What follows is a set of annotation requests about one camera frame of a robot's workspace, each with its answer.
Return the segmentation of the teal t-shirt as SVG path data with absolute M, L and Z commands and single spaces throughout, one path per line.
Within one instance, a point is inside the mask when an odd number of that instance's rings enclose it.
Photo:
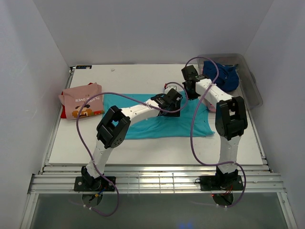
M 146 102 L 154 94 L 123 94 L 130 98 Z M 158 116 L 143 120 L 129 127 L 125 139 L 146 139 L 146 138 L 164 138 L 164 137 L 190 137 L 190 128 L 195 109 L 199 103 L 199 99 L 188 100 L 187 106 L 180 112 L 179 117 Z M 111 106 L 124 108 L 139 105 L 135 101 L 113 95 L 104 95 L 105 112 Z M 213 135 L 208 123 L 208 109 L 202 103 L 200 104 L 194 126 L 193 137 L 203 137 Z

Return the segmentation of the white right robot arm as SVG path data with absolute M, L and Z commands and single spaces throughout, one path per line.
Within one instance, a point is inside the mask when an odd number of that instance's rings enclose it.
M 182 68 L 184 88 L 190 99 L 207 100 L 215 109 L 215 128 L 220 136 L 220 158 L 213 176 L 200 176 L 201 190 L 242 190 L 238 175 L 237 152 L 241 136 L 248 127 L 244 99 L 222 91 L 208 78 L 199 75 L 194 66 Z

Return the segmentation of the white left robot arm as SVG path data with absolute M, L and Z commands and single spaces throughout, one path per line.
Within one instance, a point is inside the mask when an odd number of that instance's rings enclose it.
M 175 89 L 170 89 L 167 94 L 157 94 L 145 102 L 130 97 L 137 103 L 134 106 L 110 107 L 96 127 L 96 147 L 89 153 L 91 160 L 81 168 L 83 184 L 90 190 L 97 190 L 102 178 L 109 182 L 104 176 L 106 163 L 113 149 L 124 141 L 129 127 L 149 118 L 179 113 L 182 97 Z

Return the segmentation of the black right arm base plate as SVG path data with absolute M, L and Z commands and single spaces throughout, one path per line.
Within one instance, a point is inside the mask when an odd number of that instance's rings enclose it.
M 237 178 L 233 178 L 227 181 L 221 181 L 216 176 L 199 176 L 195 180 L 195 183 L 200 185 L 201 191 L 212 191 L 212 190 L 241 191 L 244 188 L 242 178 L 240 175 L 238 175 Z

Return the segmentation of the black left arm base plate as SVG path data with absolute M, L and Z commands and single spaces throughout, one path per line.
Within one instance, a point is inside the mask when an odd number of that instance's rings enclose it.
M 92 183 L 87 182 L 83 177 L 76 177 L 73 190 L 77 192 L 99 192 L 102 190 L 113 192 L 115 188 L 102 177 L 94 179 Z

